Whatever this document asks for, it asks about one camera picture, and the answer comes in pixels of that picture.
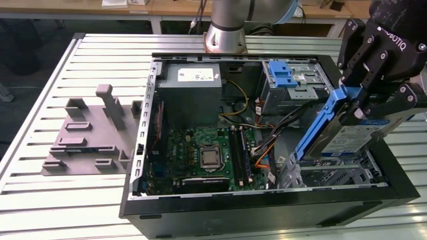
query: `floor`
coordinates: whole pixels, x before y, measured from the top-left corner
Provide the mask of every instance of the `floor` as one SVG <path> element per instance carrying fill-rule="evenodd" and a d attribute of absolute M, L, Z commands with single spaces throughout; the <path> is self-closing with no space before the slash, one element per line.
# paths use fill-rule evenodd
<path fill-rule="evenodd" d="M 0 159 L 8 150 L 9 145 L 7 143 L 12 142 L 21 127 L 74 34 L 152 33 L 148 21 L 67 20 L 63 29 L 58 29 L 54 20 L 36 20 L 34 25 L 43 41 L 43 46 L 35 50 L 40 61 L 39 71 L 27 76 L 17 76 L 0 64 L 0 83 L 9 88 L 9 92 L 15 95 L 12 102 L 0 101 Z"/>

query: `yellow wire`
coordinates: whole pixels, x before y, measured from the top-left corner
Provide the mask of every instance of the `yellow wire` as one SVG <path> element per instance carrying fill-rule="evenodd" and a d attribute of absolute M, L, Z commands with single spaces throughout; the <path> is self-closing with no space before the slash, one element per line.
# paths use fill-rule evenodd
<path fill-rule="evenodd" d="M 248 99 L 247 93 L 246 93 L 246 91 L 243 91 L 242 87 L 234 81 L 227 80 L 227 82 L 232 83 L 236 86 L 236 88 L 240 90 L 240 92 L 243 93 L 246 104 L 244 104 L 244 108 L 240 111 L 220 113 L 219 114 L 220 116 L 234 116 L 234 115 L 243 113 L 247 110 L 248 104 L 250 104 L 250 99 Z"/>

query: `table leg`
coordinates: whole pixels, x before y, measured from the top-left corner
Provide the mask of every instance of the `table leg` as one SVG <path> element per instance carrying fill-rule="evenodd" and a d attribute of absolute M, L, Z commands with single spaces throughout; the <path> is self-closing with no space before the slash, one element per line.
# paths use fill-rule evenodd
<path fill-rule="evenodd" d="M 346 19 L 338 19 L 335 21 L 335 24 L 331 27 L 328 34 L 327 34 L 328 38 L 338 39 L 340 37 L 346 22 L 347 22 Z"/>
<path fill-rule="evenodd" d="M 152 29 L 152 34 L 162 34 L 162 16 L 151 16 L 150 17 L 151 21 L 151 29 Z"/>

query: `green motherboard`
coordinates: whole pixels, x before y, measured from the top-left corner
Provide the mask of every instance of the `green motherboard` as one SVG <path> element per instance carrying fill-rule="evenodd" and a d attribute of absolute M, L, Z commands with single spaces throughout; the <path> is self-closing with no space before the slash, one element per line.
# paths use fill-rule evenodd
<path fill-rule="evenodd" d="M 256 145 L 255 134 L 251 128 L 243 131 L 247 149 Z M 215 168 L 206 169 L 202 161 L 204 150 L 216 150 L 220 164 Z M 174 194 L 171 179 L 223 177 L 230 179 L 228 191 L 263 190 L 264 178 L 262 171 L 252 171 L 250 184 L 235 183 L 234 157 L 227 128 L 191 128 L 168 132 L 166 154 L 166 178 L 156 178 L 156 187 L 160 195 Z"/>

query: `motherboard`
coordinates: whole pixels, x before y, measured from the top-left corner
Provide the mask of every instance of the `motherboard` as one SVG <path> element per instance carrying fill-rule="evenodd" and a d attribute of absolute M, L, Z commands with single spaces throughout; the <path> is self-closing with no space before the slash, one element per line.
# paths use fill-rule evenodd
<path fill-rule="evenodd" d="M 251 128 L 171 129 L 166 174 L 152 178 L 155 195 L 263 190 L 263 173 L 251 162 L 255 146 Z"/>

